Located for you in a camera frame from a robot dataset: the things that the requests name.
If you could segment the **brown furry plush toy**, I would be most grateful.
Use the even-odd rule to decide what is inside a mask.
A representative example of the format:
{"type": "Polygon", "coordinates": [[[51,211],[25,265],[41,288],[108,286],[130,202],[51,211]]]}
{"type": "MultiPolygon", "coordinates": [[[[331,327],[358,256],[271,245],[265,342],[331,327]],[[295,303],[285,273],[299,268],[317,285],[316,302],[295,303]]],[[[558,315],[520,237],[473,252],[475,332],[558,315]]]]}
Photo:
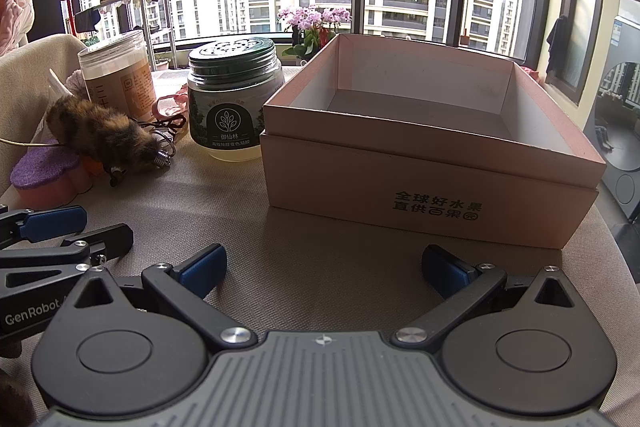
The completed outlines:
{"type": "Polygon", "coordinates": [[[58,143],[99,162],[111,186],[126,173],[157,167],[160,142],[114,108],[64,95],[50,106],[44,120],[58,143]]]}

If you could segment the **metal shelf rack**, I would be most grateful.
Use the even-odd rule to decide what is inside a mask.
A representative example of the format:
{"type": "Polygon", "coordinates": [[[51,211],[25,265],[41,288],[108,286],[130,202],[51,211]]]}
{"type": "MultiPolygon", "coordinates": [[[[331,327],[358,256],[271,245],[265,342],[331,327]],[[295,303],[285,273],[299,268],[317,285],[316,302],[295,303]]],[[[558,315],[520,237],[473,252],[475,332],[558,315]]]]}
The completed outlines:
{"type": "Polygon", "coordinates": [[[177,69],[176,32],[172,20],[170,0],[78,0],[72,9],[78,36],[86,46],[119,36],[124,32],[142,32],[153,70],[177,69]]]}

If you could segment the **pink cardboard box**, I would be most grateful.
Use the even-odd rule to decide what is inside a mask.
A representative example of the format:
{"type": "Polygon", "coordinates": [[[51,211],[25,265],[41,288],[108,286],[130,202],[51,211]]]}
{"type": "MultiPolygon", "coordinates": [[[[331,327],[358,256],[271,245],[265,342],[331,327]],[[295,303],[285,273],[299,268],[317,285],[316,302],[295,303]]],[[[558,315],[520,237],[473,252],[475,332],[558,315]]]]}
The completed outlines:
{"type": "Polygon", "coordinates": [[[334,38],[264,107],[274,207],[560,249],[605,163],[515,63],[438,44],[334,38]]]}

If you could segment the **dark framed mirror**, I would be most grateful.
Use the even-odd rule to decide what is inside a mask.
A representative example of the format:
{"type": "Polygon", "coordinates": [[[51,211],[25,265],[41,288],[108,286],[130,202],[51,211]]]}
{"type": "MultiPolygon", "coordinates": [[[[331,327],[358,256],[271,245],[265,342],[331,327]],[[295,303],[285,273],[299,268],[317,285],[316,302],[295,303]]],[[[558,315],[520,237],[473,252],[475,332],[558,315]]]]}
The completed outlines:
{"type": "Polygon", "coordinates": [[[578,104],[582,98],[600,26],[603,0],[562,0],[549,32],[546,81],[578,104]]]}

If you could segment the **pink hanging garment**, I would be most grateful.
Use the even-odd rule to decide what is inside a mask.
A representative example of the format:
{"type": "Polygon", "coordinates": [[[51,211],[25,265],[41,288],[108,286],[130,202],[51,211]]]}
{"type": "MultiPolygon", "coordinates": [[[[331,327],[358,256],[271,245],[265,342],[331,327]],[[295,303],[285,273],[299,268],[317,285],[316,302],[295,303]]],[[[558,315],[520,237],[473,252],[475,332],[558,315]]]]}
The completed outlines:
{"type": "Polygon", "coordinates": [[[0,0],[0,55],[16,50],[32,29],[32,0],[0,0]]]}

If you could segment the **potted pink orchid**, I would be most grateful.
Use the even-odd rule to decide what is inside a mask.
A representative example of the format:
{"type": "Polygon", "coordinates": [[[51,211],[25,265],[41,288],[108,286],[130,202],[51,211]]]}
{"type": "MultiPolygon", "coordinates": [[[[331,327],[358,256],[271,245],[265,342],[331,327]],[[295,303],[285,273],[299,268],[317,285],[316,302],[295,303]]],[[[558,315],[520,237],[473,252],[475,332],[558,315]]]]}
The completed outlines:
{"type": "Polygon", "coordinates": [[[310,61],[341,29],[349,28],[352,22],[348,9],[318,6],[282,9],[278,19],[292,32],[292,44],[282,55],[295,56],[301,61],[310,61]]]}

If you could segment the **brown cord star ornament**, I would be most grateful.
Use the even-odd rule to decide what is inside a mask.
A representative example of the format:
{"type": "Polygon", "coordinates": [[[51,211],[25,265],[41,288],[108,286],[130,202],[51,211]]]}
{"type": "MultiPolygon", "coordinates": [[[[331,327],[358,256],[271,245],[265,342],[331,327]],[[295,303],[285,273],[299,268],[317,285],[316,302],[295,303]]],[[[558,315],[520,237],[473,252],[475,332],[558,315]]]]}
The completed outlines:
{"type": "Polygon", "coordinates": [[[176,114],[156,121],[140,122],[139,126],[149,132],[158,144],[151,165],[157,168],[165,168],[171,165],[176,155],[176,142],[186,131],[186,116],[176,114]]]}

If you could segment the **purple sponge pad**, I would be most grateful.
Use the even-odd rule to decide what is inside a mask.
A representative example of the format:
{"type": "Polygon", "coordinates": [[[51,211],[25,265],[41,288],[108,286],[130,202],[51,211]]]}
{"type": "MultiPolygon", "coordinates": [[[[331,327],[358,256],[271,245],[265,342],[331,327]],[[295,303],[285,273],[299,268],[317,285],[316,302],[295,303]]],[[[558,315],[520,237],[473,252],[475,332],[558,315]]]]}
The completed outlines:
{"type": "Polygon", "coordinates": [[[62,146],[33,147],[10,174],[10,182],[26,208],[48,210],[69,204],[103,176],[99,161],[62,146]]]}

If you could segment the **clear lid powder jar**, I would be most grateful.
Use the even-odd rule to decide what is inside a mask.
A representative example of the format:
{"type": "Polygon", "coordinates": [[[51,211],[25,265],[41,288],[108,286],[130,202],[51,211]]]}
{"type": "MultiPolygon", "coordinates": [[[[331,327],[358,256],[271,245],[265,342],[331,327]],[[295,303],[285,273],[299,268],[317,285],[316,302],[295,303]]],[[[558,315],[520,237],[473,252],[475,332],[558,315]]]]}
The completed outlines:
{"type": "Polygon", "coordinates": [[[140,29],[81,50],[78,61],[94,104],[117,109],[138,121],[152,119],[156,95],[140,29]]]}

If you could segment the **grey washing machine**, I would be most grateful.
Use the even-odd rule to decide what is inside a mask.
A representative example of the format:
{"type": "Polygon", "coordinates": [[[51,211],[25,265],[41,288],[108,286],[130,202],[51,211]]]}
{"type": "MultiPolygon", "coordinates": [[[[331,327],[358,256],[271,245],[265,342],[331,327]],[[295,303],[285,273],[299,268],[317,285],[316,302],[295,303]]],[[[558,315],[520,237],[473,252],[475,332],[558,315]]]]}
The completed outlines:
{"type": "Polygon", "coordinates": [[[602,183],[626,218],[639,216],[639,1],[620,0],[585,132],[605,161],[602,183]]]}

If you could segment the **green lid glass jar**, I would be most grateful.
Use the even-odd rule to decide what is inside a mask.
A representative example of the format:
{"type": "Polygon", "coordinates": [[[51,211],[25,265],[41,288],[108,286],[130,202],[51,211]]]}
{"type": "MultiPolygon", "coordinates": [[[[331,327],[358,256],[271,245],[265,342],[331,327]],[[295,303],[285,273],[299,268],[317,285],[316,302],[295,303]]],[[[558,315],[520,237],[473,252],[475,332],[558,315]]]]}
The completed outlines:
{"type": "Polygon", "coordinates": [[[284,85],[274,42],[220,37],[189,54],[189,127],[192,140],[221,161],[262,155],[264,105],[284,85]]]}

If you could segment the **beige sofa blanket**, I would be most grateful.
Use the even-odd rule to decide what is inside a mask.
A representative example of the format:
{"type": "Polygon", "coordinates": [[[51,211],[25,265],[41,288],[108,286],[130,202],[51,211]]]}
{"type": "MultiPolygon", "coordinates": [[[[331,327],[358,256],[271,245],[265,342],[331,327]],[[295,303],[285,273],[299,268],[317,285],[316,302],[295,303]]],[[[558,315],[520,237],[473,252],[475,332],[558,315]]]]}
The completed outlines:
{"type": "Polygon", "coordinates": [[[10,182],[13,168],[30,148],[59,146],[43,120],[58,98],[51,83],[53,78],[66,80],[79,68],[78,53],[83,49],[77,38],[59,34],[1,57],[2,192],[20,199],[10,182]]]}

